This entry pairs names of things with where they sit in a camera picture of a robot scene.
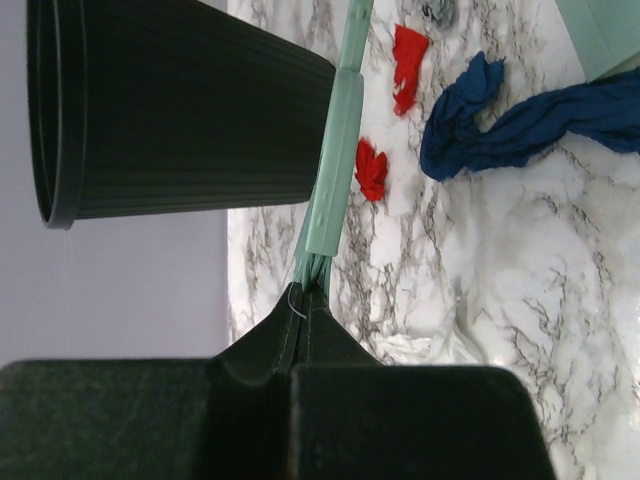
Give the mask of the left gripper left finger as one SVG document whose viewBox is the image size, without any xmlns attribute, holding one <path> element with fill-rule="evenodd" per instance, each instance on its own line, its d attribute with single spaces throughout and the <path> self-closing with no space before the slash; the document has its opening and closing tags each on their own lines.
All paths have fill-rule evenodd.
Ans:
<svg viewBox="0 0 640 480">
<path fill-rule="evenodd" d="M 282 479 L 302 291 L 210 358 L 37 359 L 1 371 L 5 479 Z"/>
</svg>

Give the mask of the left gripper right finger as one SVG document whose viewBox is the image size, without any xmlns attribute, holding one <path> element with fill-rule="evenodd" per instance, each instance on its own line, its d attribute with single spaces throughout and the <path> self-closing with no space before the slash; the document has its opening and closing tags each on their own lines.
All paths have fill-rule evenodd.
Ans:
<svg viewBox="0 0 640 480">
<path fill-rule="evenodd" d="M 309 293 L 291 376 L 293 479 L 552 479 L 531 398 L 510 371 L 385 366 Z"/>
</svg>

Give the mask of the green hand brush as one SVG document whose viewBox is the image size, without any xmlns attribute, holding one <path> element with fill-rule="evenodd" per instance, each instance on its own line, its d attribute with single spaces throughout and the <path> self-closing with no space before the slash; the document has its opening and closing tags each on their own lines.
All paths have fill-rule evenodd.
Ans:
<svg viewBox="0 0 640 480">
<path fill-rule="evenodd" d="M 293 281 L 329 292 L 354 174 L 364 98 L 361 74 L 373 3 L 351 1 L 333 81 L 316 182 L 296 251 Z"/>
</svg>

